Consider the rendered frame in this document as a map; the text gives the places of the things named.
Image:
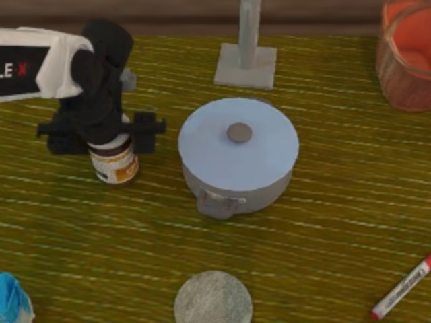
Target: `white marker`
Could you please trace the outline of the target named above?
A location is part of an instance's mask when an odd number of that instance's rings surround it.
[[[422,261],[410,274],[385,296],[371,311],[373,320],[381,320],[398,304],[409,291],[419,283],[431,270],[431,255]]]

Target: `red letter x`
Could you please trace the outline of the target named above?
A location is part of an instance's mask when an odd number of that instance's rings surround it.
[[[27,63],[18,63],[18,76],[27,75]]]

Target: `round gray lid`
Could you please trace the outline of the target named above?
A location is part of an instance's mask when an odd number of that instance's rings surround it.
[[[270,186],[289,173],[299,140],[293,124],[271,104],[226,98],[188,117],[178,150],[183,164],[204,183],[244,192]]]
[[[222,271],[191,277],[176,295],[176,323],[250,323],[253,305],[247,288]]]

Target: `pot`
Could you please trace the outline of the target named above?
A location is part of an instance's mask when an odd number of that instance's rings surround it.
[[[224,98],[188,117],[178,150],[197,210],[228,219],[264,209],[283,193],[299,140],[293,124],[270,103]]]

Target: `pot handle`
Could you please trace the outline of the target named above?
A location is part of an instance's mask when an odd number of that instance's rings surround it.
[[[204,215],[218,220],[226,220],[233,216],[239,203],[240,199],[230,199],[201,189],[197,197],[196,207]]]

